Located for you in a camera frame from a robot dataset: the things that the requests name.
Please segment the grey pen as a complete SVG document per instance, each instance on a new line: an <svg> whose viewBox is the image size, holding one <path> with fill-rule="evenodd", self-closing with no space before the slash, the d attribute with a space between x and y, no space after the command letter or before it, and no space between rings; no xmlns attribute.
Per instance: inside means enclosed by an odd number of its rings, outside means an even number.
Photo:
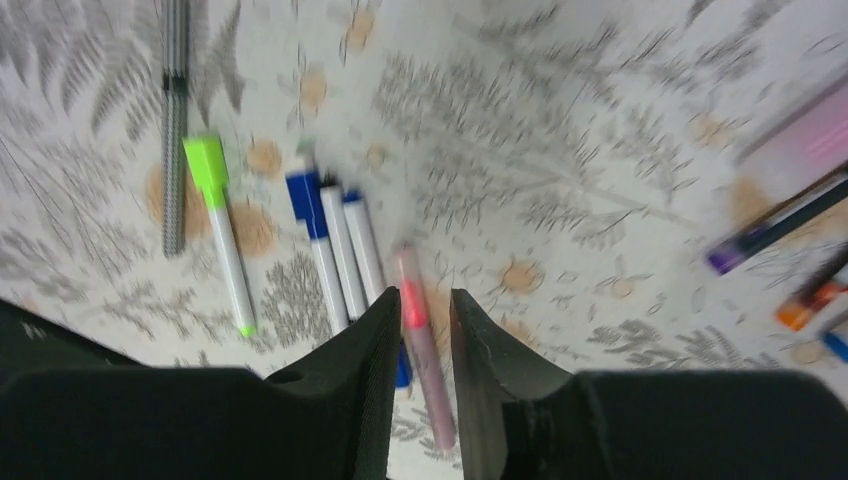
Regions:
<svg viewBox="0 0 848 480"><path fill-rule="evenodd" d="M184 249L185 160L182 139L188 100L189 3L163 3L162 174L163 254L175 258Z"/></svg>

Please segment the red capped white marker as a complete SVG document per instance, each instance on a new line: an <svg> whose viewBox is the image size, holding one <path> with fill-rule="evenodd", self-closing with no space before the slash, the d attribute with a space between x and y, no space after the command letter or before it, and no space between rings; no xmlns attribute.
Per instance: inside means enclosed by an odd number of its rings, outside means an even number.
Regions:
<svg viewBox="0 0 848 480"><path fill-rule="evenodd" d="M345 192L342 209L367 305L371 306L385 291L386 282L372 222L361 191L351 189Z"/></svg>

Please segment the pink thin pen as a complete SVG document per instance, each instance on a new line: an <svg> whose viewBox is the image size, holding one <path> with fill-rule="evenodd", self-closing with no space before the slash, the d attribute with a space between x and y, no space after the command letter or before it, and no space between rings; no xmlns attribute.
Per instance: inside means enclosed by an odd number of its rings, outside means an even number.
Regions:
<svg viewBox="0 0 848 480"><path fill-rule="evenodd" d="M395 266L407 345L414 359L434 444L440 451L449 451L456 444L456 427L430 324L423 280L411 243L403 242L397 246Z"/></svg>

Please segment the dark blue pen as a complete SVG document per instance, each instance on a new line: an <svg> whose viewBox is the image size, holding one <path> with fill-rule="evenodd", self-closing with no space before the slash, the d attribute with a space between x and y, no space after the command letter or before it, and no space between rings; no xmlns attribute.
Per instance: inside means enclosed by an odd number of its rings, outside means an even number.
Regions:
<svg viewBox="0 0 848 480"><path fill-rule="evenodd" d="M847 168L844 167L773 213L714 245L705 260L719 275L727 274L846 198Z"/></svg>

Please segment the pink highlighter pen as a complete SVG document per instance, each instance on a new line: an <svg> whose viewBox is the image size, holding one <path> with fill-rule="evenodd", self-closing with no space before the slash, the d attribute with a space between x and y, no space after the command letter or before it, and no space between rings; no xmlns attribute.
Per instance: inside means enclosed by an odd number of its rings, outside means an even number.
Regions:
<svg viewBox="0 0 848 480"><path fill-rule="evenodd" d="M796 103L743 148L737 173L771 201L788 199L847 161L847 74Z"/></svg>

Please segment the orange capped marker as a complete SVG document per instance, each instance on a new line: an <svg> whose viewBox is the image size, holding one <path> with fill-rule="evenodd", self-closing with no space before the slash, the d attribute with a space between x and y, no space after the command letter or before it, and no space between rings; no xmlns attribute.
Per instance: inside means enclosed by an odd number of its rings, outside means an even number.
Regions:
<svg viewBox="0 0 848 480"><path fill-rule="evenodd" d="M775 319L797 332L818 312L846 292L847 245L844 245L779 306Z"/></svg>

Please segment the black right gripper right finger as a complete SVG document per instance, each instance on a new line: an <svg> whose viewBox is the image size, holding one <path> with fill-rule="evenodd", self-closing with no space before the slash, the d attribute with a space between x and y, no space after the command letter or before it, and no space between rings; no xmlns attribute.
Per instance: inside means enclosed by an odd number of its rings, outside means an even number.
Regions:
<svg viewBox="0 0 848 480"><path fill-rule="evenodd" d="M570 373L450 305L468 479L843 479L847 410L791 370Z"/></svg>

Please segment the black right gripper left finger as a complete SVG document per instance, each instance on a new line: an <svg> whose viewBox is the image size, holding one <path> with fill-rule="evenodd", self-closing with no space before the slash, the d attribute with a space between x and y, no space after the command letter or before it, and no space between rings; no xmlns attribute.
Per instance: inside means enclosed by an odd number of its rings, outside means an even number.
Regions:
<svg viewBox="0 0 848 480"><path fill-rule="evenodd" d="M268 376L153 367L1 306L5 479L382 479L400 344L388 288Z"/></svg>

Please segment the green capped marker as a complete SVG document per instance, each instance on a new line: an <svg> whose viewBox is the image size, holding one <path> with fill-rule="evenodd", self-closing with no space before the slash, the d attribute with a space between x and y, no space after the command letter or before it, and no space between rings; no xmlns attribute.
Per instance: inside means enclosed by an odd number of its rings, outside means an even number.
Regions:
<svg viewBox="0 0 848 480"><path fill-rule="evenodd" d="M255 332L256 319L228 210L229 175L220 138L187 137L182 145L195 188L208 212L234 323L243 337L249 337Z"/></svg>

